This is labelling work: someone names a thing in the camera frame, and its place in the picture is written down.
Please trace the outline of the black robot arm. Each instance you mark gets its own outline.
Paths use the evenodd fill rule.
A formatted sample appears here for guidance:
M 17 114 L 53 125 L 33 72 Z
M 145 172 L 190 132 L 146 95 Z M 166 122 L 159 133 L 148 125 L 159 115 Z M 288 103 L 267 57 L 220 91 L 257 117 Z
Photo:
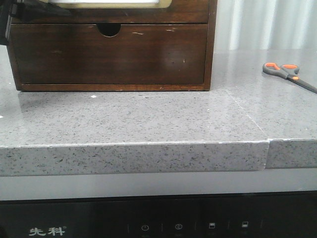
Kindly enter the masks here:
M 9 44 L 9 32 L 12 18 L 22 22 L 47 16 L 70 16 L 68 9 L 40 0 L 1 0 L 0 1 L 0 44 Z

